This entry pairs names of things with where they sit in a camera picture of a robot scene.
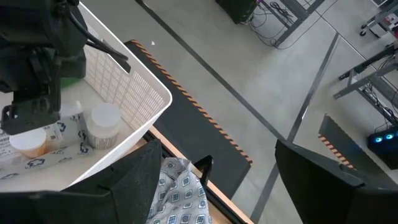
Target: blue patterned cloth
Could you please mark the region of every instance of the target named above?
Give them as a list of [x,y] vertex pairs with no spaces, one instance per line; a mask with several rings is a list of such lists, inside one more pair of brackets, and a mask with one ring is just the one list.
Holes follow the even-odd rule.
[[212,223],[205,189],[190,161],[166,158],[160,170],[148,224]]

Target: white plastic basket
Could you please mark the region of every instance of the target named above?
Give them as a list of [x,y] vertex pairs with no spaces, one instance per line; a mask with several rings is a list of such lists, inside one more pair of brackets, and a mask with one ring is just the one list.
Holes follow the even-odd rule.
[[93,35],[128,57],[131,71],[126,72],[108,54],[86,46],[85,82],[63,90],[62,101],[79,100],[85,113],[104,101],[117,105],[124,121],[117,145],[93,156],[3,180],[0,192],[62,190],[97,173],[131,149],[172,102],[169,90],[126,46],[82,3],[78,8]]

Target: small bottle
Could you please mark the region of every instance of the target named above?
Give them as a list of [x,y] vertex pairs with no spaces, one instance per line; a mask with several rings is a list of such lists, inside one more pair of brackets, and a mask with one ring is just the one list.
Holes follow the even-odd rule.
[[110,149],[119,133],[120,111],[111,103],[101,103],[91,110],[87,121],[88,141],[95,149]]
[[45,153],[46,133],[42,128],[10,136],[10,145],[28,158],[36,158]]

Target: plastic cup lid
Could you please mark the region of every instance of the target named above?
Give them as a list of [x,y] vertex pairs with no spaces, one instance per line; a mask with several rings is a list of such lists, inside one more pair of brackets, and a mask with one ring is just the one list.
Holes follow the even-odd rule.
[[91,118],[98,126],[113,127],[120,120],[120,111],[111,103],[101,103],[91,110]]
[[10,136],[10,144],[18,150],[31,150],[43,145],[45,137],[45,131],[38,128]]

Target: white container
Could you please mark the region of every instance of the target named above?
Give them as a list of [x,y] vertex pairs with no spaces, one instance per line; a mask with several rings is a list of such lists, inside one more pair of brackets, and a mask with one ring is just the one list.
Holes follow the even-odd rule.
[[87,119],[88,141],[95,149],[111,148],[118,136],[120,111],[111,103],[100,103]]
[[10,136],[9,140],[15,150],[32,159],[45,153],[45,139],[45,131],[38,128]]
[[94,36],[128,57],[131,71],[126,72],[108,54],[85,46],[85,81],[62,90],[62,102],[78,100],[84,112],[99,103],[116,105],[122,118],[118,140],[113,148],[97,150],[91,156],[0,180],[0,192],[62,190],[99,172],[128,152],[172,102],[169,90],[129,49],[82,3],[78,8]]

